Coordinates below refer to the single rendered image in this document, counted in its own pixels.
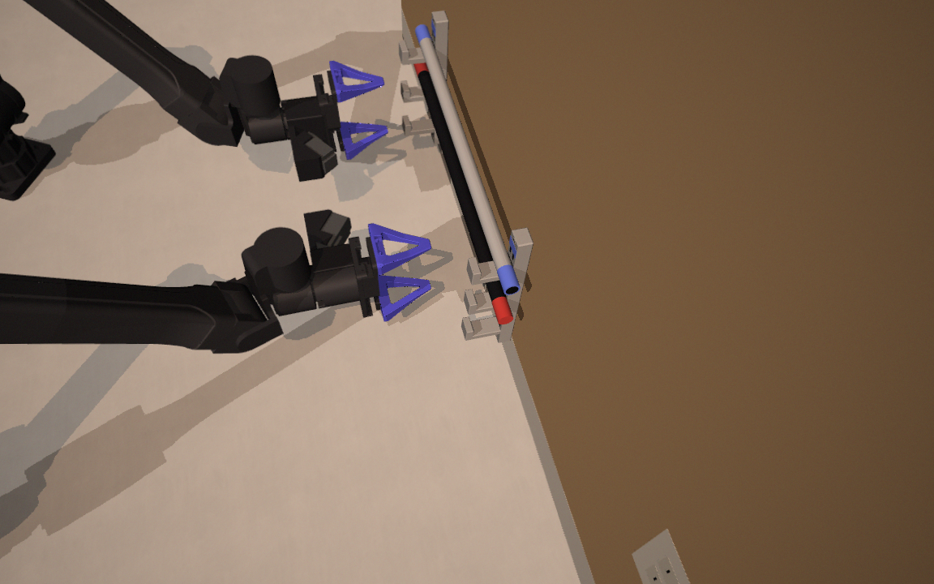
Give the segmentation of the grey metal bar with blue ends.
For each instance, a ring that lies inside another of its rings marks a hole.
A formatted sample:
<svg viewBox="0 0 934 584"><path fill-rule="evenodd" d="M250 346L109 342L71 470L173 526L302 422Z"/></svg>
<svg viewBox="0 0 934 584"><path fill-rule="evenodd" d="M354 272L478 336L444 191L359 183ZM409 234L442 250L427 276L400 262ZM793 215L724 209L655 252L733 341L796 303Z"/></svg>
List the grey metal bar with blue ends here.
<svg viewBox="0 0 934 584"><path fill-rule="evenodd" d="M474 203L475 209L477 209L483 235L486 237L486 242L488 243L492 259L495 263L498 278L503 286L503 292L506 295L516 294L516 292L521 290L521 287L516 279L514 267L512 267L512 263L509 261L507 248L503 242L503 236L501 236L500 230L498 229L486 190L483 188L483 182L477 169L477 163L475 163L472 157L472 152L462 122L460 121L459 115L457 115L455 102L453 102L451 90L449 90L448 83L446 83L441 64L436 54L436 49L433 43L431 43L429 28L427 28L425 24L420 24L418 28L415 29L415 33L416 36L418 36L418 43L422 50L423 57L425 57L431 82L434 85L436 95L439 99L446 126L448 126L449 133L451 133L452 142L455 144L457 159L459 159L462 166L472 202Z"/></svg>

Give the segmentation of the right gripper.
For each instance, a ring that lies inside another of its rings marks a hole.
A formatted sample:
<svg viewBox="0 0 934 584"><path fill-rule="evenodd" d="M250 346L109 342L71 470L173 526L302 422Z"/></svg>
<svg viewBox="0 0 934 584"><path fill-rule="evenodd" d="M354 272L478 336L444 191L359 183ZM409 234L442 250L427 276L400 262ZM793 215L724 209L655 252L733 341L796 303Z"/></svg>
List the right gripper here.
<svg viewBox="0 0 934 584"><path fill-rule="evenodd" d="M405 235L399 230L384 228L377 223L368 223L366 246L368 256L361 258L361 244L359 237L349 238L353 267L340 268L331 271L314 273L311 267L311 281L314 282L316 302L319 309L332 307L335 304L360 302L363 318L373 315L370 297L374 297L377 311L381 310L384 322L403 311L408 304L431 289L429 280L418 280L410 277L383 276L387 271L411 261L431 249L429 238L420 238ZM394 243L410 243L418 245L400 252L400 254L386 255L383 240ZM357 252L357 256L356 256ZM362 260L362 261L361 261ZM356 276L357 274L357 276ZM403 297L399 302L392 304L387 288L392 287L420 287ZM366 313L367 311L367 313Z"/></svg>

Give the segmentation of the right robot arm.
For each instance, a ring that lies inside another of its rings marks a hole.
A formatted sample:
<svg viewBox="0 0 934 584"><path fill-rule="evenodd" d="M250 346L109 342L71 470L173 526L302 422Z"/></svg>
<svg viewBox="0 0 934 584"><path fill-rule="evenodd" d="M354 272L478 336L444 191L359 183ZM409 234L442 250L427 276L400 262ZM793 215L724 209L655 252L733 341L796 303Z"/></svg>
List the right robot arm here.
<svg viewBox="0 0 934 584"><path fill-rule="evenodd" d="M327 209L304 219L314 273L353 267L351 218ZM246 276L211 286L0 273L0 344L161 344L244 354L283 335L276 315L315 310L316 298L296 230L265 230L241 256Z"/></svg>

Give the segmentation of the black bar with red ends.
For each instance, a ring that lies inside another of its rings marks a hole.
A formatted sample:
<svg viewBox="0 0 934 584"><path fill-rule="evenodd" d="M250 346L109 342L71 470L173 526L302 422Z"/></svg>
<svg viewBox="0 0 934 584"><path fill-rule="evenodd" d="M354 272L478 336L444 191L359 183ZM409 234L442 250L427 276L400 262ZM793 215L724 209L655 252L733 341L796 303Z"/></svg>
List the black bar with red ends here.
<svg viewBox="0 0 934 584"><path fill-rule="evenodd" d="M455 144L452 142L451 133L449 133L448 126L446 126L443 111L441 110L439 99L436 95L436 90L433 83L431 82L429 69L427 69L426 63L413 64L413 66L416 73L418 73L420 88L422 88L427 107L429 107L431 121L434 123L436 134L439 138L439 144L446 161L446 166L448 167L448 171L451 174L453 186L455 186L457 202L459 202L461 206L465 223L472 240L472 245L474 247L475 254L477 254L478 263L493 261L488 243L486 242L486 237L483 235L481 221L479 221L477 209L475 209L475 206L472 202L472 197L470 195L469 187L462 171L462 166L459 162L459 159L457 159ZM486 287L488 287L488 292L491 297L492 306L495 311L498 323L507 324L512 322L514 320L514 316L512 315L511 309L509 309L507 296L505 296L503 292L503 286L501 285L501 282L486 282Z"/></svg>

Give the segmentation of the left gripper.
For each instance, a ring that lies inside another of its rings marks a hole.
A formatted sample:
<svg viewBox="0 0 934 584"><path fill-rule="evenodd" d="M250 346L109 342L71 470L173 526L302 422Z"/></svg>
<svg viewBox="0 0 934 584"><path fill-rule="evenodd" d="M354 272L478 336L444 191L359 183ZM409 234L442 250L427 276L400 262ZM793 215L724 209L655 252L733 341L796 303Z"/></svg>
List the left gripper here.
<svg viewBox="0 0 934 584"><path fill-rule="evenodd" d="M337 103L345 102L348 99L351 99L351 97L364 95L364 93L369 92L370 90L382 88L382 86L384 86L384 78L368 74L365 71L351 69L351 67L347 67L345 64L341 64L339 62L329 62L329 64L331 70L327 71L327 73L329 83L331 84L330 88L332 95L325 93L325 88L323 87L325 83L323 82L322 74L315 75L314 83L318 97L296 97L296 99L283 100L281 101L281 109L282 112L285 112L285 107L283 107L284 103L318 100L328 147L333 148L334 152L336 152L333 137L333 133L336 131L338 141L340 141L341 152L345 151L347 160L351 160L363 149L366 149L368 145L373 144L376 140L385 136L388 133L387 126L377 125L377 123L341 122L340 111L338 111ZM370 81L370 83L345 85L344 82L342 82L342 77L361 79ZM377 132L373 135L363 138L363 140L358 141L358 143L352 143L352 134L367 131Z"/></svg>

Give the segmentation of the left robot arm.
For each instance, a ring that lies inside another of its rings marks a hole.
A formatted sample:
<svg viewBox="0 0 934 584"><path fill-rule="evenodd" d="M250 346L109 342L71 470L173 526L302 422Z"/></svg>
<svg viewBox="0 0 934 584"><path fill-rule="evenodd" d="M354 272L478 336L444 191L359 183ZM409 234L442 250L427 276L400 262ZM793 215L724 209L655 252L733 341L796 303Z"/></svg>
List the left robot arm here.
<svg viewBox="0 0 934 584"><path fill-rule="evenodd" d="M289 131L299 182L321 180L337 166L334 149L327 145L318 100L284 103L282 112L273 67L266 58L229 57L220 80L210 78L153 40L106 0L24 2L132 79L179 126L204 143L237 147L243 131L253 144L275 143L288 140ZM12 132L12 125L28 118L24 107L21 93L0 75L0 197L11 202L24 194L56 155L51 145Z"/></svg>

